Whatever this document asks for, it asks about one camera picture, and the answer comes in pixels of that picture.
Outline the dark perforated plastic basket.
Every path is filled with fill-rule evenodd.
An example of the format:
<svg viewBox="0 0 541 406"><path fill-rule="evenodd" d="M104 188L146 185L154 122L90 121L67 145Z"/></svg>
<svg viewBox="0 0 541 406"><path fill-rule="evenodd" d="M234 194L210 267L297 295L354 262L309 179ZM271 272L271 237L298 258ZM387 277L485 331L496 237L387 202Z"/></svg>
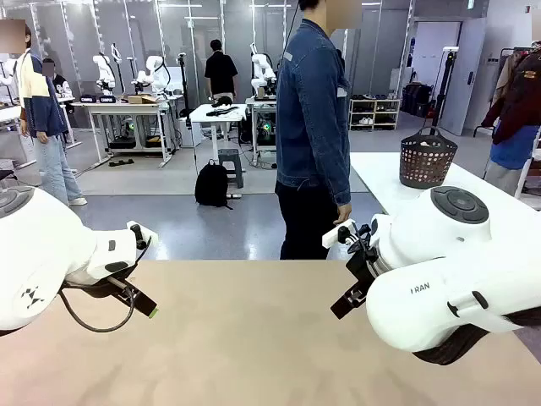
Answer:
<svg viewBox="0 0 541 406"><path fill-rule="evenodd" d="M437 127L423 127L401 140L399 180L410 188L441 186L453 162L457 144Z"/></svg>

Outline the black suitcase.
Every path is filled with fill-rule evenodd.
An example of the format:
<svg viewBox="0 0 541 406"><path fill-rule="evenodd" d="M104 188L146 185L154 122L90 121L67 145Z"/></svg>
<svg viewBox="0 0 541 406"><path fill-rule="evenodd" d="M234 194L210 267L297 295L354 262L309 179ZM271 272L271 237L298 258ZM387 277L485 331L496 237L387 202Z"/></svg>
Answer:
<svg viewBox="0 0 541 406"><path fill-rule="evenodd" d="M434 87L412 82L402 89L401 110L413 116L426 118L432 104Z"/></svg>

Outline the person in black shirt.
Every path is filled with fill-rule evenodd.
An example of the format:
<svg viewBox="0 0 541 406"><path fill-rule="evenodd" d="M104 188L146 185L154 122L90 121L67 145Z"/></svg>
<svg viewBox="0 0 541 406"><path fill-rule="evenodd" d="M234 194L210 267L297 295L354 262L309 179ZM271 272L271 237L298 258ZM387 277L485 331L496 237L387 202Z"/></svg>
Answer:
<svg viewBox="0 0 541 406"><path fill-rule="evenodd" d="M238 76L236 66L231 57L223 52L220 40L211 40L210 49L212 54L205 64L205 78L210 95L214 99L228 96L233 101L236 96L235 80Z"/></svg>

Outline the grey plastic stool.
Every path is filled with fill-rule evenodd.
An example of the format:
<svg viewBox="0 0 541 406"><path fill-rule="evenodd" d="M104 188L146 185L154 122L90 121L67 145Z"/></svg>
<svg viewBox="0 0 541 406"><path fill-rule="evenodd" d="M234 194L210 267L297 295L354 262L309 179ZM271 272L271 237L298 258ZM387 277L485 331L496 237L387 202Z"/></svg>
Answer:
<svg viewBox="0 0 541 406"><path fill-rule="evenodd" d="M242 189L244 186L243 168L238 149L219 149L218 160L223 167L225 167L227 163L231 163L233 165L233 169L226 169L227 182L229 184L234 184L237 189Z"/></svg>

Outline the grey open door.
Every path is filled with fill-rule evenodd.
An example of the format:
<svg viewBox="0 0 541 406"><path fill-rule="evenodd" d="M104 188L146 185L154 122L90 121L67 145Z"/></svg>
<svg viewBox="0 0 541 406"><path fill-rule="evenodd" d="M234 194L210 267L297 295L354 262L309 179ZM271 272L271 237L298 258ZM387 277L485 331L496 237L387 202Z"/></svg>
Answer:
<svg viewBox="0 0 541 406"><path fill-rule="evenodd" d="M485 31L486 18L462 22L456 61L440 118L440 127L457 136L462 134L464 128L483 50Z"/></svg>

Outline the person in varsity jacket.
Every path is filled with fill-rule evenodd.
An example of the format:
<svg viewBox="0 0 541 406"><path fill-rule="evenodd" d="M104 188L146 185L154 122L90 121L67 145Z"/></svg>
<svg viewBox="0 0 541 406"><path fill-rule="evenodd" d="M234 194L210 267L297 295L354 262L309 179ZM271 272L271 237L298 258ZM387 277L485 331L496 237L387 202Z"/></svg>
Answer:
<svg viewBox="0 0 541 406"><path fill-rule="evenodd" d="M51 58L44 58L43 63L46 71L50 73L57 98L70 102L73 99L73 92L68 81L57 72L55 62Z"/></svg>

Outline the beige coat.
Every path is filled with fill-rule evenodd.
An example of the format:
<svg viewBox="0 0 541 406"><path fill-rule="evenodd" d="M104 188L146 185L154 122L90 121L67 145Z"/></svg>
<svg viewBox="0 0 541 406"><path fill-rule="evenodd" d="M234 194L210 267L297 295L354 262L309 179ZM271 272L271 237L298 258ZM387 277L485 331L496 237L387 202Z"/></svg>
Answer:
<svg viewBox="0 0 541 406"><path fill-rule="evenodd" d="M521 57L520 52L514 51L509 55L504 55L500 58L500 64L496 75L495 89L491 97L491 105L494 105L499 99L505 96L509 90L512 75L517 64L517 60Z"/></svg>

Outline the maroon jacket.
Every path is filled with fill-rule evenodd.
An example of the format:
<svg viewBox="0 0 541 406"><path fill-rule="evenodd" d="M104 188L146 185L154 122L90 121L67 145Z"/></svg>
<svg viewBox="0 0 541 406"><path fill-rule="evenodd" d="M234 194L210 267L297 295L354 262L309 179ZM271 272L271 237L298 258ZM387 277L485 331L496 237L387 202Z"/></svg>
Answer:
<svg viewBox="0 0 541 406"><path fill-rule="evenodd" d="M507 92L494 102L482 125L492 125L497 118L494 145L509 140L522 127L541 126L541 48L515 67Z"/></svg>

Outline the blue garment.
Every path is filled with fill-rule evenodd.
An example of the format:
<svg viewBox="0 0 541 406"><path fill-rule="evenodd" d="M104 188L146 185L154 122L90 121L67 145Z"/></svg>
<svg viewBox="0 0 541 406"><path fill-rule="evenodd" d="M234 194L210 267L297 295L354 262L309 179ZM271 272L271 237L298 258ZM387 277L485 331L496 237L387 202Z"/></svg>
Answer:
<svg viewBox="0 0 541 406"><path fill-rule="evenodd" d="M509 170L522 169L531 157L539 126L523 126L510 139L493 144L490 161Z"/></svg>

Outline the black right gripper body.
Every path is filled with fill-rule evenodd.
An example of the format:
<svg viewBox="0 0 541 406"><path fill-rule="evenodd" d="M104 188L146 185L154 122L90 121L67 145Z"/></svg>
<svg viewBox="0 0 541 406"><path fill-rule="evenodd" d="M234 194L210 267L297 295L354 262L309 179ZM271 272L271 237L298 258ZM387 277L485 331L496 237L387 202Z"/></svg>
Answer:
<svg viewBox="0 0 541 406"><path fill-rule="evenodd" d="M374 268L379 256L375 248L357 247L352 252L352 257L346 264L346 268L357 278L354 289L360 292L367 292L378 273Z"/></svg>

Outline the small white desk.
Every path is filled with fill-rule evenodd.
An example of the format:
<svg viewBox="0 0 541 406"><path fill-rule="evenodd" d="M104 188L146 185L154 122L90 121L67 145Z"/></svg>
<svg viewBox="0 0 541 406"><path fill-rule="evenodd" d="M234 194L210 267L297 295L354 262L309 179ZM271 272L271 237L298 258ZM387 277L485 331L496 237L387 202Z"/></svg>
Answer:
<svg viewBox="0 0 541 406"><path fill-rule="evenodd" d="M239 123L246 118L246 104L232 104L213 107L201 104L189 114L191 123L207 123L211 128L213 159L218 159L217 128L227 123Z"/></svg>

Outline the white shoe rack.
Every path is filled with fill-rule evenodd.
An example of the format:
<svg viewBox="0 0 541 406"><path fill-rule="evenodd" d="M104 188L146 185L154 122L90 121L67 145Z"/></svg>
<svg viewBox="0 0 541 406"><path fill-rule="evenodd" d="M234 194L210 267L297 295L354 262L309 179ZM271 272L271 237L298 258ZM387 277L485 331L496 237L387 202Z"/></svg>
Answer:
<svg viewBox="0 0 541 406"><path fill-rule="evenodd" d="M397 126L400 99L352 99L348 128L352 131L393 130Z"/></svg>

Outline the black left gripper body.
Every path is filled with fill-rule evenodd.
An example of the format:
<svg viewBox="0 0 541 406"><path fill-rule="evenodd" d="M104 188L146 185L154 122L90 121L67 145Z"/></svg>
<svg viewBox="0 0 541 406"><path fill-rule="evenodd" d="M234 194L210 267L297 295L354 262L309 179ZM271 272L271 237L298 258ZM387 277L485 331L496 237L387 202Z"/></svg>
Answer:
<svg viewBox="0 0 541 406"><path fill-rule="evenodd" d="M73 283L69 281L63 282L63 288L72 288L83 290L94 298L105 298L106 296L118 296L130 297L132 295L132 289L122 280L118 280L115 277L106 277L98 281L93 285L85 285L80 283Z"/></svg>

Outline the white desk with computer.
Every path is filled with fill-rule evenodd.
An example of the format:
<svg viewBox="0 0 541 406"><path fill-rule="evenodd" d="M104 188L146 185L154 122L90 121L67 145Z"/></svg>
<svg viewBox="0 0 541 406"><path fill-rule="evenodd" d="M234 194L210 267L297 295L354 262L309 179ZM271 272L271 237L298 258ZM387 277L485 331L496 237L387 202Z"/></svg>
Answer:
<svg viewBox="0 0 541 406"><path fill-rule="evenodd" d="M252 132L251 163L257 166L262 152L276 151L276 100L256 100L250 97L245 104Z"/></svg>

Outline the large white table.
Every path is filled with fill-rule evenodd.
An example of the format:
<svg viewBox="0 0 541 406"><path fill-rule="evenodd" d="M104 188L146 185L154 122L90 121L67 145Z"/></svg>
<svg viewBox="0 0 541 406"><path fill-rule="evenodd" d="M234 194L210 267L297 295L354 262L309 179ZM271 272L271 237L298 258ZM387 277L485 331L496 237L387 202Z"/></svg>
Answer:
<svg viewBox="0 0 541 406"><path fill-rule="evenodd" d="M353 152L352 169L387 214L395 214L406 202L423 193L399 180L398 152ZM453 163L444 181L476 195L489 209L491 234L510 239L525 251L541 255L541 212L488 184Z"/></svg>

